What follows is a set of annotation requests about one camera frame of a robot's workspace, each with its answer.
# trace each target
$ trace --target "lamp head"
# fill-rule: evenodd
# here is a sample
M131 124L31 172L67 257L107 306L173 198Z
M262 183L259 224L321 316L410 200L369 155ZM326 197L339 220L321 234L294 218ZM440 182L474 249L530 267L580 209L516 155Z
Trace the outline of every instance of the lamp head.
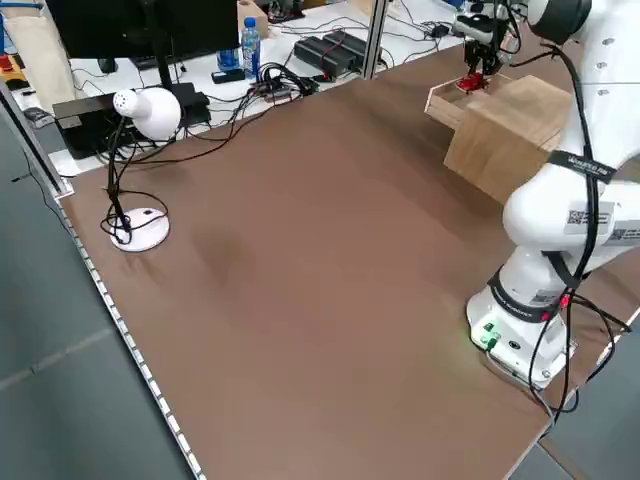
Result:
M113 106L150 140L169 140L180 125L182 109L169 90L154 87L140 92L122 90L113 96Z

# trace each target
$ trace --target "brown table surface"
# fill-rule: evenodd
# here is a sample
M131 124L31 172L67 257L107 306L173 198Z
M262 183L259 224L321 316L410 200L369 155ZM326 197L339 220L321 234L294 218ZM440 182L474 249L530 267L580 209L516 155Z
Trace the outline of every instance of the brown table surface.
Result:
M170 207L169 238L143 254L98 228L105 171L74 180L63 206L208 478L496 479L546 425L468 339L465 302L513 246L423 113L463 71L443 51L271 111L215 154L128 172L124 188ZM569 85L557 62L507 74L527 73ZM585 294L628 317L639 265L627 255ZM579 308L578 379L606 340Z

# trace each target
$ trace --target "computer monitor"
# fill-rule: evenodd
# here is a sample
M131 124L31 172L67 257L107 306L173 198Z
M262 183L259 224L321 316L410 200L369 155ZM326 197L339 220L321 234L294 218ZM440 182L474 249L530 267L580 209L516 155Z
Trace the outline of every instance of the computer monitor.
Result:
M155 14L165 53L180 57L238 47L235 0L47 0L71 58L155 55Z

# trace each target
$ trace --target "white desk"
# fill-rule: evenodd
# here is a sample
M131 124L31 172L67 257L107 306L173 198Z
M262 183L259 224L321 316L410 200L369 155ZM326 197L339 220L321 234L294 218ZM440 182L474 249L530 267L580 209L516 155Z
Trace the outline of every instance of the white desk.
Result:
M410 9L413 19L416 23L424 21L452 22L455 16L455 11L440 0L404 0L404 3ZM305 14L306 18L287 22L282 26L270 27L270 38L262 41L262 63L286 62L293 49L294 43L300 39L300 35L291 34L292 30L289 30L287 27L292 27L293 29L299 29L301 27L315 28L339 17L350 17L366 25L369 24L369 18L367 15L365 15L362 11L360 11L353 5L346 2L305 10ZM404 10L404 7L400 4L400 2L395 2L395 5L393 7L390 7L388 14L405 22L410 21L409 15ZM364 40L366 40L367 38L368 31L366 29L364 29L361 25L358 25L357 23L344 18L328 24L325 28L322 28L322 31L331 30L332 28L336 27L345 27L348 33ZM409 36L416 40L422 38L422 34L418 31L418 29L412 27L411 25L406 25L395 21L392 18L387 18L385 22L385 32ZM457 45L460 42L460 39L454 37L446 37L440 41L438 48L442 50L444 48L449 48L451 46ZM397 66L411 54L415 53L416 55L412 56L410 61L420 58L420 56L424 56L425 53L420 54L418 52L424 52L426 50L432 49L433 47L435 47L435 43L433 41L412 41L404 37L384 35L382 38L382 46L384 47L384 49L386 49L386 52L383 53L383 58L387 62L391 63L389 58L389 54L391 54ZM116 61L118 64L118 71L103 78L95 78L82 70L76 70L74 72L76 85L81 86L86 80L89 80L91 83L93 83L93 85L91 85L91 83L86 83L83 91L88 96L95 96L101 94L102 92L112 93L127 88L141 88L143 87L141 79L144 82L145 86L157 85L160 83L160 77L158 75L157 69L146 70L141 72L139 75L138 69L128 59L121 58L117 59ZM95 75L102 75L100 69L98 68L96 60L74 59L71 61L71 66L74 70L81 68L87 70L88 72L94 73ZM180 77L180 81L193 83L196 91L201 91L207 95L212 95L223 99L238 98L244 95L249 87L249 80L245 80L242 82L232 82L222 85L214 84L211 80L211 73L218 71L218 65L215 55L208 55L193 60L186 60L184 62L184 66L186 67L187 72L182 74L180 72L180 65L178 65L178 73L182 75ZM293 56L289 60L287 66L292 71L301 76L312 76L318 75L320 73L319 70L298 60ZM175 78L175 70L172 66L170 66L170 71L172 78ZM356 78L356 75L352 75L335 84L325 84L324 86L322 86L322 88L331 88L340 83L344 83L345 81L349 81L349 79L352 78ZM23 97L19 93L16 93L15 98L22 109L31 106L38 106L37 98L35 95ZM220 112L212 111L211 124L216 125L228 119L231 115L231 112L229 112L228 110L234 108L234 106L235 104L216 103L214 100L211 100L210 108L212 110L227 110ZM247 109L246 115L259 113L268 107L269 104L263 102L262 100L254 102ZM193 128L193 131L200 132L207 129L208 127L195 127ZM84 171L92 170L103 165L103 163L95 157L76 160L71 157L67 150L55 152L50 155L50 158L58 172L61 175L67 176L75 176Z

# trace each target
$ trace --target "black strap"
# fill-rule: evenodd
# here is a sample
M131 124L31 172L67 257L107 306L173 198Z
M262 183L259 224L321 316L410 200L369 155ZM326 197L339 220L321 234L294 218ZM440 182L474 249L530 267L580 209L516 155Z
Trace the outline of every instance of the black strap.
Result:
M549 263L567 287L576 289L580 286L581 280L569 271L560 252L542 252L542 254L549 259Z
M509 314L524 322L542 323L546 322L549 318L553 318L555 314L558 313L557 305L530 307L511 298L500 282L500 270L502 270L502 267L489 279L487 285L491 289L491 294L498 305Z
M547 158L547 163L565 167L574 172L582 173L583 175L591 175L596 180L607 184L611 182L611 179L616 173L616 169L608 165L562 150L554 150L551 152L549 158Z

